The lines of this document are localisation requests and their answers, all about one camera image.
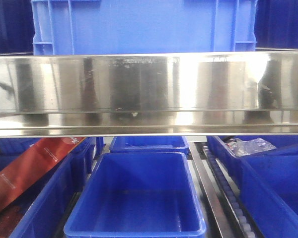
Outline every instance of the blue storage box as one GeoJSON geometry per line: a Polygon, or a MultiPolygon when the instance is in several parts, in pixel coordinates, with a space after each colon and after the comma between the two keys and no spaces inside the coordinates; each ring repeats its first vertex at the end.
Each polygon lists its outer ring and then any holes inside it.
{"type": "Polygon", "coordinates": [[[255,34],[260,47],[298,48],[298,0],[259,0],[255,34]]]}
{"type": "Polygon", "coordinates": [[[96,147],[96,156],[99,156],[105,147],[104,137],[96,137],[96,147]]]}
{"type": "Polygon", "coordinates": [[[182,153],[102,155],[64,228],[68,238],[203,238],[182,153]]]}
{"type": "Polygon", "coordinates": [[[266,238],[298,238],[298,155],[241,159],[240,198],[266,238]]]}
{"type": "Polygon", "coordinates": [[[73,183],[76,191],[81,192],[86,184],[88,168],[92,166],[93,161],[93,144],[94,137],[87,137],[83,140],[71,154],[74,155],[72,162],[73,183]]]}
{"type": "Polygon", "coordinates": [[[86,155],[86,170],[90,174],[92,172],[92,166],[94,162],[94,158],[97,154],[97,137],[90,138],[90,145],[86,155]]]}
{"type": "Polygon", "coordinates": [[[185,136],[117,136],[110,147],[112,153],[124,152],[182,152],[188,154],[185,136]]]}
{"type": "Polygon", "coordinates": [[[257,0],[32,0],[35,55],[253,51],[257,0]]]}
{"type": "MultiPolygon", "coordinates": [[[[17,156],[0,155],[0,171],[17,156]]],[[[51,237],[75,192],[71,162],[68,155],[28,188],[11,205],[24,214],[9,238],[51,237]]]]}
{"type": "Polygon", "coordinates": [[[28,0],[0,0],[0,53],[31,52],[34,25],[28,0]]]}
{"type": "MultiPolygon", "coordinates": [[[[0,154],[20,155],[40,138],[2,138],[0,139],[0,154]]],[[[86,177],[91,173],[94,159],[95,142],[94,137],[86,138],[72,153],[75,159],[72,162],[74,186],[77,191],[82,191],[85,186],[86,177]]]]}
{"type": "Polygon", "coordinates": [[[69,154],[35,198],[18,226],[9,238],[52,237],[64,212],[76,191],[72,163],[75,156],[69,154]]]}
{"type": "MultiPolygon", "coordinates": [[[[272,143],[277,148],[274,150],[256,153],[250,156],[298,154],[298,135],[252,135],[236,136],[235,138],[239,138],[243,141],[249,141],[258,137],[272,143]]],[[[224,164],[228,175],[232,177],[236,185],[240,188],[242,180],[240,158],[245,156],[235,156],[235,154],[218,136],[207,136],[207,141],[209,150],[224,164]]]]}
{"type": "Polygon", "coordinates": [[[2,138],[0,154],[19,155],[35,144],[40,138],[2,138]]]}

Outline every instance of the empty blue bin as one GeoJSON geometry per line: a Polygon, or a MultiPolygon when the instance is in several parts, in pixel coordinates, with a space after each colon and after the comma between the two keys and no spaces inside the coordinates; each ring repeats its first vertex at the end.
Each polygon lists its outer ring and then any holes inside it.
{"type": "Polygon", "coordinates": [[[298,49],[298,0],[259,0],[257,46],[298,49]]]}
{"type": "Polygon", "coordinates": [[[203,238],[182,153],[102,155],[64,228],[68,238],[203,238]]]}
{"type": "Polygon", "coordinates": [[[240,198],[266,238],[298,238],[298,155],[241,159],[240,198]]]}
{"type": "Polygon", "coordinates": [[[117,136],[110,147],[112,153],[125,152],[182,152],[188,154],[185,136],[117,136]]]}
{"type": "Polygon", "coordinates": [[[28,0],[0,0],[0,53],[31,52],[34,25],[28,0]]]}
{"type": "Polygon", "coordinates": [[[35,55],[255,50],[257,0],[32,0],[35,55]]]}
{"type": "MultiPolygon", "coordinates": [[[[256,153],[250,156],[260,155],[297,155],[298,154],[298,135],[256,135],[256,136],[236,136],[243,141],[255,138],[263,138],[269,141],[277,148],[274,150],[256,153]]],[[[218,136],[207,136],[209,150],[216,156],[227,169],[228,175],[232,177],[236,185],[241,188],[241,164],[240,158],[227,147],[227,145],[218,136]]]]}

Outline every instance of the stainless steel rail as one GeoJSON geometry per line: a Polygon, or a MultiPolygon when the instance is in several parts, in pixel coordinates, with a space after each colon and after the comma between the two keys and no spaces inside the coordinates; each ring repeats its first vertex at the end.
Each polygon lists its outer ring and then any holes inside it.
{"type": "Polygon", "coordinates": [[[298,133],[298,51],[0,57],[0,137],[298,133]]]}

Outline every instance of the stainless steel shelf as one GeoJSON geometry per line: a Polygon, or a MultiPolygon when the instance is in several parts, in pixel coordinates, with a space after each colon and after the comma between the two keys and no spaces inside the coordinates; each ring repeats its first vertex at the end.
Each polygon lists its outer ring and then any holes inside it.
{"type": "Polygon", "coordinates": [[[298,51],[0,56],[0,137],[298,133],[298,51]]]}

